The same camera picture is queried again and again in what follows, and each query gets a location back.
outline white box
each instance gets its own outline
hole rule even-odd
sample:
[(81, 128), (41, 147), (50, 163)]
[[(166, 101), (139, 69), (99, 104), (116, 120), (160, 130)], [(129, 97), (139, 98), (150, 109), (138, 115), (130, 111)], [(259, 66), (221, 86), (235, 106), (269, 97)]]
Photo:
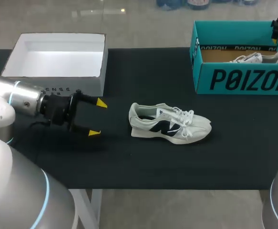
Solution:
[(24, 33), (2, 76), (44, 87), (47, 94), (69, 96), (77, 89), (102, 96), (108, 50), (105, 34)]

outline white table frame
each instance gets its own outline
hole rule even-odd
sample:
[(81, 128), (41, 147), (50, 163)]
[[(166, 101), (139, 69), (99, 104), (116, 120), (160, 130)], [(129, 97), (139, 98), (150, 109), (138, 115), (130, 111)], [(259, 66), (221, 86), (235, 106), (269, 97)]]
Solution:
[(85, 189), (69, 189), (79, 218), (85, 229), (99, 229), (102, 205), (102, 189), (92, 189), (91, 201)]

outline white sneaker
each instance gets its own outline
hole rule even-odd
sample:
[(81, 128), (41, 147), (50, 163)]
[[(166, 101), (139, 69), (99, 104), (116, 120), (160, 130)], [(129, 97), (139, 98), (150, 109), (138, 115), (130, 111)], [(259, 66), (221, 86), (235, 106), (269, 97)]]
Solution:
[(211, 121), (194, 111), (182, 111), (166, 104), (144, 106), (133, 103), (129, 110), (133, 137), (162, 137), (174, 144), (199, 141), (211, 132)]
[(239, 56), (230, 63), (278, 63), (278, 52), (271, 56), (265, 56), (255, 52), (248, 56)]

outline shoe tongue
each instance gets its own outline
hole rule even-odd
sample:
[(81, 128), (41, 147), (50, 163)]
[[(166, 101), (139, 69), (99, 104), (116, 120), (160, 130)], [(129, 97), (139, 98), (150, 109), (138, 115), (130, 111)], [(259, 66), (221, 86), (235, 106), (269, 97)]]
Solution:
[(156, 118), (159, 117), (163, 113), (166, 114), (166, 115), (169, 115), (173, 118), (178, 118), (175, 111), (169, 111), (169, 110), (166, 110), (166, 109), (163, 109), (163, 108), (157, 108)]

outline table leg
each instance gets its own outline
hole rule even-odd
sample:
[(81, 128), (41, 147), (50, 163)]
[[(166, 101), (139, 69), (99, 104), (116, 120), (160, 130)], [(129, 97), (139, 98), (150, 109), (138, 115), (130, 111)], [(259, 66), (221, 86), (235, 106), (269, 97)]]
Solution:
[(94, 197), (96, 198), (93, 201), (93, 205), (97, 207), (97, 205), (99, 204), (99, 208), (92, 207), (92, 204), (90, 203), (85, 189), (69, 189), (74, 198), (78, 216), (81, 219), (85, 229), (99, 229), (99, 212), (101, 209), (100, 204), (102, 201), (102, 189), (96, 190), (97, 191), (94, 194)]

